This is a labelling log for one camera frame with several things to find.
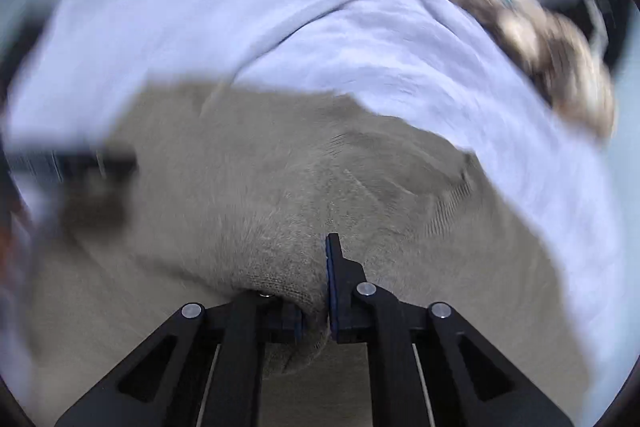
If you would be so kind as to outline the olive brown knit sweater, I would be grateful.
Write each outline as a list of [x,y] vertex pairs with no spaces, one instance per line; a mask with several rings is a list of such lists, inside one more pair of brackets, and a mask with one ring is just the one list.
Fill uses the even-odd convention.
[[367,426],[366,350],[329,342],[324,240],[407,303],[456,308],[571,419],[590,372],[540,239],[477,157],[347,95],[149,87],[110,142],[139,169],[74,187],[40,246],[29,416],[56,420],[185,303],[247,289],[309,329],[266,353],[267,426]]

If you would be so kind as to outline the pile of striped clothes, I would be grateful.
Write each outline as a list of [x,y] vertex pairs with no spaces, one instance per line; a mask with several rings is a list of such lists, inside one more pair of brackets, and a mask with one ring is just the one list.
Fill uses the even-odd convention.
[[593,23],[587,37],[567,16],[538,0],[449,0],[469,13],[534,84],[562,120],[612,138],[617,105],[604,54],[608,33],[596,0],[586,0]]

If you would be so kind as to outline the lavender plush bed blanket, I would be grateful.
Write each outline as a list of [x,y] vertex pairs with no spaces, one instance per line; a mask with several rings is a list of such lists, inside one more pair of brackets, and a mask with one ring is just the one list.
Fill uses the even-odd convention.
[[[12,82],[11,144],[116,145],[149,87],[204,83],[347,95],[475,155],[540,239],[590,372],[579,417],[622,328],[623,247],[599,142],[562,121],[483,28],[448,0],[61,0]],[[42,243],[60,210],[37,212],[36,271],[22,309],[34,399],[30,308]]]

